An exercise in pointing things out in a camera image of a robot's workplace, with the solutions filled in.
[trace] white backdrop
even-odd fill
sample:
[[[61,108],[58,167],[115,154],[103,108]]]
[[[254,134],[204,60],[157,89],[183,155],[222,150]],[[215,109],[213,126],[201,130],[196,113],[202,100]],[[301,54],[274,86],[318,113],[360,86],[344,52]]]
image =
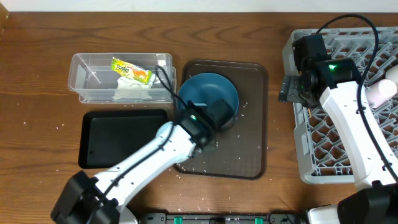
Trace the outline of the white backdrop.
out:
[[[398,12],[398,0],[0,0],[8,11]]]

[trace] green light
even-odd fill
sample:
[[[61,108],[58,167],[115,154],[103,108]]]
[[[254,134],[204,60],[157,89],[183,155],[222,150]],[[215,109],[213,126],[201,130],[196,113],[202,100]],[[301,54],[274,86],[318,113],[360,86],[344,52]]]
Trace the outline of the green light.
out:
[[[337,66],[336,65],[329,65],[330,70],[335,69]]]

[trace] wooden table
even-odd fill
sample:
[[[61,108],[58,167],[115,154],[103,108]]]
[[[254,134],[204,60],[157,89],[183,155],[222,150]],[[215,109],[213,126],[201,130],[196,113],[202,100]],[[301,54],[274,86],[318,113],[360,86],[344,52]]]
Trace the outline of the wooden table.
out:
[[[136,212],[302,211],[353,194],[353,184],[307,185],[300,180],[292,104],[277,100],[284,76],[282,48],[289,35],[295,29],[320,27],[335,16],[11,13],[0,43],[0,222],[51,223],[49,213],[66,181],[80,170],[83,115],[98,107],[117,107],[84,105],[68,90],[70,60],[78,52],[167,52],[179,82],[183,66],[195,58],[260,63],[268,70],[266,174],[254,181],[195,175],[179,179],[179,173],[166,170],[132,200]],[[398,14],[367,16],[376,26],[398,25]],[[344,19],[332,27],[366,24]]]

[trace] dark baking sheet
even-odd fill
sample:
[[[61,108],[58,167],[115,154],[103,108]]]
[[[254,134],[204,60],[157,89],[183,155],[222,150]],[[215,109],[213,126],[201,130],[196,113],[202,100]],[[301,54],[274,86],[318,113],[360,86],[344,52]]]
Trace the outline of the dark baking sheet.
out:
[[[202,153],[175,168],[185,174],[257,179],[266,171],[267,70],[258,64],[193,60],[184,68],[183,82],[199,73],[225,76],[239,95],[236,124]]]
[[[109,168],[145,146],[168,121],[164,110],[92,111],[83,117],[79,166]]]

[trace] yellow snack package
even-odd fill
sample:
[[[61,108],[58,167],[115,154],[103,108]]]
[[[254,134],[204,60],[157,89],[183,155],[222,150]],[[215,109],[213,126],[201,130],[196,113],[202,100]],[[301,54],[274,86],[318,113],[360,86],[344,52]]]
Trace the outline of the yellow snack package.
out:
[[[147,84],[150,80],[150,76],[152,75],[152,71],[150,70],[145,70],[140,66],[133,65],[128,62],[123,62],[117,58],[113,58],[111,69],[123,77],[140,81],[143,84]]]

